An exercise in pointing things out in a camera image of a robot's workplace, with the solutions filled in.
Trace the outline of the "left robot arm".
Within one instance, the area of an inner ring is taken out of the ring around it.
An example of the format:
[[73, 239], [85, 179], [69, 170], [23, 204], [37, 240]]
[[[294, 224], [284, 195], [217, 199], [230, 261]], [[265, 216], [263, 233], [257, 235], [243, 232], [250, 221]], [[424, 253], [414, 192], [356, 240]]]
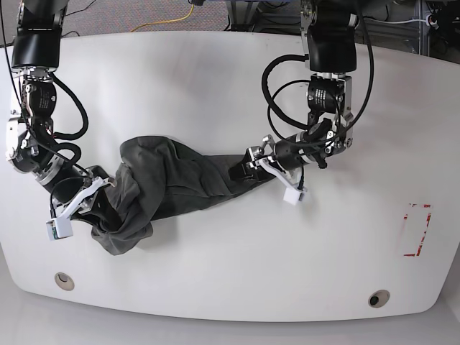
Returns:
[[[232, 180], [265, 181], [281, 178], [305, 165], [327, 167], [327, 158], [338, 155], [353, 143], [352, 129], [364, 113], [351, 112], [350, 73], [357, 68], [355, 31], [362, 29], [369, 39], [364, 21], [368, 1], [302, 1], [300, 36], [304, 53], [275, 58], [262, 74], [262, 94], [267, 113], [299, 129], [290, 137], [275, 142], [271, 136], [258, 147], [250, 147], [241, 162], [229, 169]], [[285, 62], [305, 63], [312, 75], [306, 81], [308, 117], [302, 123], [291, 119], [275, 102], [269, 90], [270, 73]]]

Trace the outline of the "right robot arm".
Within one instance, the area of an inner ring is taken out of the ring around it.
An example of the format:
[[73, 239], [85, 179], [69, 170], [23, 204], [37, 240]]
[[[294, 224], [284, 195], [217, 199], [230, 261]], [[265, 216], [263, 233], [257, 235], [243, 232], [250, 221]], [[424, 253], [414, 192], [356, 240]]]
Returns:
[[[121, 219], [109, 203], [106, 187], [112, 179], [99, 166], [78, 164], [81, 149], [75, 144], [88, 130], [86, 110], [78, 97], [57, 76], [60, 41], [67, 1], [21, 1], [13, 51], [6, 56], [13, 86], [8, 133], [20, 124], [24, 132], [8, 140], [6, 158], [21, 173], [32, 173], [50, 194], [50, 215], [57, 208], [70, 220], [93, 226], [118, 226]], [[57, 88], [73, 100], [82, 118], [74, 133], [57, 132], [52, 114]]]

